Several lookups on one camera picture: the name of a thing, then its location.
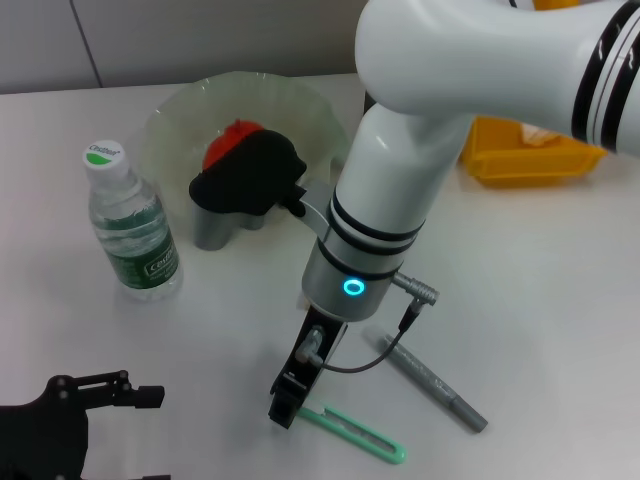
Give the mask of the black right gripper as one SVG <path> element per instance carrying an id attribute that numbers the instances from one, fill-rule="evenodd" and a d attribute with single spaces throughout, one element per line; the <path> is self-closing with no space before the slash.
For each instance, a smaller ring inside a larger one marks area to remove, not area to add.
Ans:
<path id="1" fill-rule="evenodd" d="M 322 365 L 328 363 L 346 333 L 347 324 L 333 319 L 310 307 L 280 375 L 270 394 L 269 418 L 289 429 L 322 373 Z"/>

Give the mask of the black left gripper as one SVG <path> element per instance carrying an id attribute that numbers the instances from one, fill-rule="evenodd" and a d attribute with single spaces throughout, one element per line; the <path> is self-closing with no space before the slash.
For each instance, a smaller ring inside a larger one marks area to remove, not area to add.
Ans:
<path id="1" fill-rule="evenodd" d="M 84 410 L 110 406 L 157 409 L 164 397 L 162 386 L 135 388 L 126 370 L 75 379 L 54 376 L 36 400 L 1 408 L 1 477 L 171 480 L 169 474 L 82 474 L 88 449 Z"/>

